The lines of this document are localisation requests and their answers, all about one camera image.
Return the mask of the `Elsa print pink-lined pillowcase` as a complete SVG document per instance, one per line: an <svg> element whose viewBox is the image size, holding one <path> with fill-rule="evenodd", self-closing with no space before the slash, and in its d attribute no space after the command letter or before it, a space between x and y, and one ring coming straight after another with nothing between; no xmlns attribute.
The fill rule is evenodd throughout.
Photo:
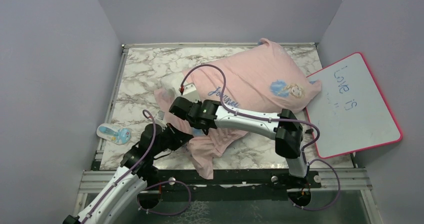
<svg viewBox="0 0 424 224"><path fill-rule="evenodd" d="M202 101L223 100L228 106L255 112L277 113L288 109L299 113L322 89L319 80L307 79L282 46L266 38L252 49L213 61L209 67L180 73L184 74L181 84L194 83ZM168 97L162 86L154 92L154 97L165 112L166 122L193 135L185 150L188 158L202 178L213 179L213 159L221 157L246 132L218 128L203 134L169 112L175 97Z"/></svg>

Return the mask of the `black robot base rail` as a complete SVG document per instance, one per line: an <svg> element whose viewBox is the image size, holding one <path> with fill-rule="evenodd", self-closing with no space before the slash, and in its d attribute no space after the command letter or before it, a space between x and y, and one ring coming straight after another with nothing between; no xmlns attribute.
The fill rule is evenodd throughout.
<svg viewBox="0 0 424 224"><path fill-rule="evenodd" d="M148 180L148 190L138 193L137 201L145 209L160 202L296 201L306 206L311 190L321 188L317 171L306 178L293 177L280 169L219 169L213 179L204 179L193 169L162 169Z"/></svg>

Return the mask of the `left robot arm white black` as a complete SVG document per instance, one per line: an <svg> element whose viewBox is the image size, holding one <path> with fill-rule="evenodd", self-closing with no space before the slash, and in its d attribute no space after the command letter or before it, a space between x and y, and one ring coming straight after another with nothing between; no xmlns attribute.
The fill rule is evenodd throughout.
<svg viewBox="0 0 424 224"><path fill-rule="evenodd" d="M65 224L112 224L137 193L159 186L156 155L176 151L193 139L171 124L161 127L148 124L140 140L127 151L107 185L97 197L76 216L68 215Z"/></svg>

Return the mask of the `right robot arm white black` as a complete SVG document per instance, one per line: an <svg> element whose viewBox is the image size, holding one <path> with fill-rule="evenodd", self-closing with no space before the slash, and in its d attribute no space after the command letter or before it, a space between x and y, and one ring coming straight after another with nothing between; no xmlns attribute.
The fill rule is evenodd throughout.
<svg viewBox="0 0 424 224"><path fill-rule="evenodd" d="M289 183L300 188L309 180L309 168L301 152L303 127L288 109L279 113L255 112L228 107L216 100L192 102L179 96L169 112L205 134L210 129L236 129L273 140L275 153L286 159Z"/></svg>

